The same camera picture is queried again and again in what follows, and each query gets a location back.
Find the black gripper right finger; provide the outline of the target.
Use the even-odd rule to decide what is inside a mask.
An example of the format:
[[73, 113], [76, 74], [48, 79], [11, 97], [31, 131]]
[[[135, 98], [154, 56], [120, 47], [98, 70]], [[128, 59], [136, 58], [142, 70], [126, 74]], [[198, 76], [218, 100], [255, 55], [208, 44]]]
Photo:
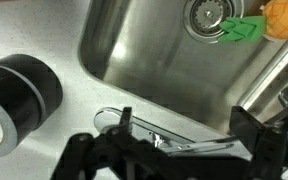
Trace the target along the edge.
[[231, 108], [230, 130], [252, 158], [243, 180], [282, 180], [288, 168], [288, 111], [261, 123], [241, 106]]

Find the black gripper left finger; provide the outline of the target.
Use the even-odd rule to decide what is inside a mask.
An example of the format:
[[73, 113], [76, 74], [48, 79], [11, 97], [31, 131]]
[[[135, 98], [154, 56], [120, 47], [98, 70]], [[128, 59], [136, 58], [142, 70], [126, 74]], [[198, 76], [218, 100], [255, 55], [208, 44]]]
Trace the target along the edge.
[[132, 137], [132, 108], [125, 107], [117, 125], [94, 138], [89, 133], [71, 136], [50, 180], [94, 180], [108, 168], [120, 180], [154, 180], [158, 173], [147, 161], [151, 145]]

